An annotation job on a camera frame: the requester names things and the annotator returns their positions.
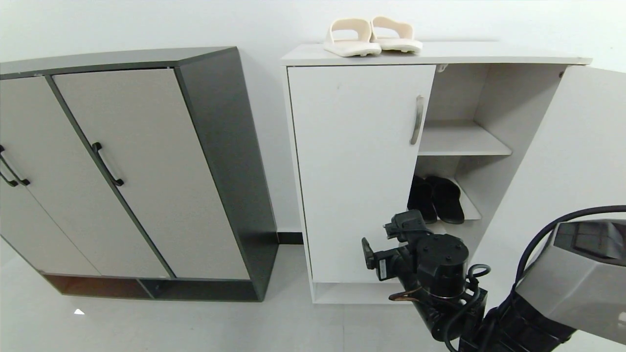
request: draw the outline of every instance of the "gray floor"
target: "gray floor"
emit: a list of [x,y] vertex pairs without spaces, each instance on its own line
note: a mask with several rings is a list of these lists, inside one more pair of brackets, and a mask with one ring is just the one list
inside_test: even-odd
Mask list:
[[[2,352],[447,351],[428,337],[411,305],[313,305],[302,246],[280,247],[263,303],[62,296],[11,248],[0,247]],[[576,333],[557,351],[626,346]]]

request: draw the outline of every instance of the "cabinet top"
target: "cabinet top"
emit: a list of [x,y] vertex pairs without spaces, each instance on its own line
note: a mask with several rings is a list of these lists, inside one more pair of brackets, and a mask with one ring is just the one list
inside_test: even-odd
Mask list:
[[513,46],[499,41],[427,41],[420,54],[383,51],[378,56],[342,58],[321,44],[302,44],[280,60],[282,66],[426,65],[446,63],[550,63],[587,65],[591,58]]
[[0,80],[92,71],[140,70],[185,65],[237,50],[234,46],[112,51],[0,63]]

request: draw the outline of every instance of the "open cabinet door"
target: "open cabinet door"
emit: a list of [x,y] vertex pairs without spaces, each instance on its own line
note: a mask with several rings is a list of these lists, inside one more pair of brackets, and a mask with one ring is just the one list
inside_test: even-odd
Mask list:
[[510,289],[518,259],[542,227],[575,210],[626,204],[625,91],[626,73],[565,71],[473,258],[493,268],[483,282],[492,305]]

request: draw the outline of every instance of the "black door handle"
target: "black door handle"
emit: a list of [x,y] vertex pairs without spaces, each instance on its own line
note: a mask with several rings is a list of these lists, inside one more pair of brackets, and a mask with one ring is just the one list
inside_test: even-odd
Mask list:
[[91,149],[93,150],[94,154],[96,154],[96,158],[98,158],[98,161],[100,162],[100,164],[102,164],[102,167],[106,171],[106,176],[111,180],[111,182],[113,182],[113,184],[117,187],[122,186],[124,184],[124,181],[113,177],[113,174],[111,173],[111,171],[109,171],[109,168],[106,167],[105,161],[102,160],[102,157],[100,156],[100,149],[102,149],[102,144],[100,144],[100,142],[96,142],[91,145]]
[[20,180],[20,179],[19,179],[19,177],[17,176],[17,174],[15,174],[15,171],[13,171],[13,169],[9,166],[9,164],[6,162],[6,160],[5,160],[5,159],[4,159],[4,157],[2,156],[2,154],[1,154],[1,153],[2,153],[3,151],[4,151],[4,147],[3,147],[2,145],[0,145],[0,160],[4,163],[4,166],[6,166],[6,168],[7,168],[7,169],[9,169],[9,172],[11,173],[11,175],[13,175],[13,177],[14,177],[14,178],[15,178],[15,179],[19,182],[19,184],[21,184],[22,186],[28,186],[29,184],[31,184],[31,182],[30,182],[29,180],[27,180],[27,179],[23,179],[23,180]]
[[9,181],[6,179],[6,177],[2,174],[2,172],[0,172],[0,177],[2,177],[2,179],[11,187],[15,187],[18,185],[18,182],[13,180],[13,181]]

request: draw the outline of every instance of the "door handle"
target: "door handle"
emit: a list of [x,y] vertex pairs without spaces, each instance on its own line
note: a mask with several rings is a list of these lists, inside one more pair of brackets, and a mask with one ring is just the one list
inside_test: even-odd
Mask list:
[[0,177],[2,177],[2,179],[11,187],[15,187],[17,186],[19,183],[15,180],[9,181],[6,179],[6,177],[2,174],[2,172],[0,172]]
[[[11,173],[11,175],[13,175],[13,177],[19,182],[19,184],[21,184],[22,186],[28,186],[29,184],[31,184],[31,182],[27,179],[20,179],[18,177],[18,175],[15,173],[15,171],[13,171],[13,169],[9,166],[9,163],[6,162],[6,160],[4,159],[4,157],[2,156],[2,152],[4,151],[4,147],[2,145],[0,145],[0,160],[2,161],[2,163],[4,163],[4,166],[6,166],[6,168],[9,170],[9,172]],[[6,178],[4,178],[4,176],[2,177],[9,185],[11,184],[11,182],[7,181]]]
[[422,115],[424,114],[424,96],[418,95],[418,112],[415,114],[415,127],[413,128],[413,135],[411,136],[411,145],[415,145],[418,142],[419,126],[422,124]]
[[102,164],[102,167],[106,171],[106,176],[109,178],[109,180],[111,180],[111,182],[113,182],[113,184],[116,185],[117,187],[122,186],[124,184],[124,181],[113,177],[113,174],[111,173],[111,171],[109,171],[109,168],[106,166],[105,161],[102,160],[102,157],[100,156],[100,150],[102,149],[102,144],[100,144],[100,142],[96,142],[91,145],[91,149],[93,150],[93,153],[96,155],[96,158],[98,159],[99,163]]

